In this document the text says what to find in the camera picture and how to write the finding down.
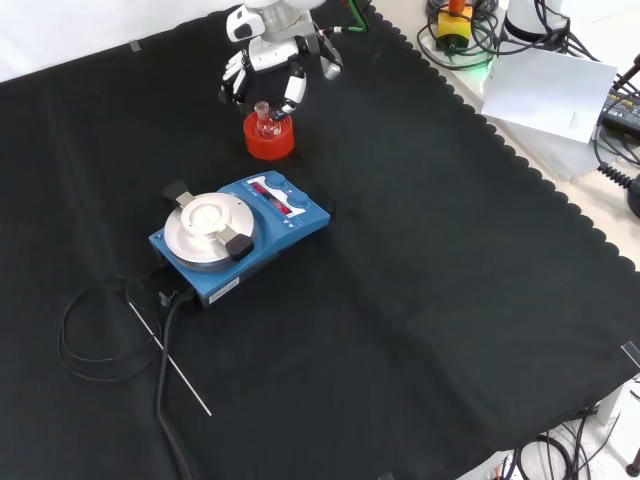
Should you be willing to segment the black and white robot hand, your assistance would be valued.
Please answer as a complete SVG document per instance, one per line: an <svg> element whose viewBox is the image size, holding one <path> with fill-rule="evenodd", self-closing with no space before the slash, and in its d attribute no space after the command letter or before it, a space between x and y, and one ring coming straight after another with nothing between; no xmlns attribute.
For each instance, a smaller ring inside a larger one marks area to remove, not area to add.
<svg viewBox="0 0 640 480"><path fill-rule="evenodd" d="M311 40L304 36L294 36L279 42L268 42L263 38L264 25L258 18L232 19L227 26L227 33L232 41L247 39L249 44L228 60L221 78L220 99L243 105L255 75L288 68L289 80L282 101L270 109L270 118L280 121L290 115L306 92L307 76L300 65L300 59L312 53Z"/></svg>

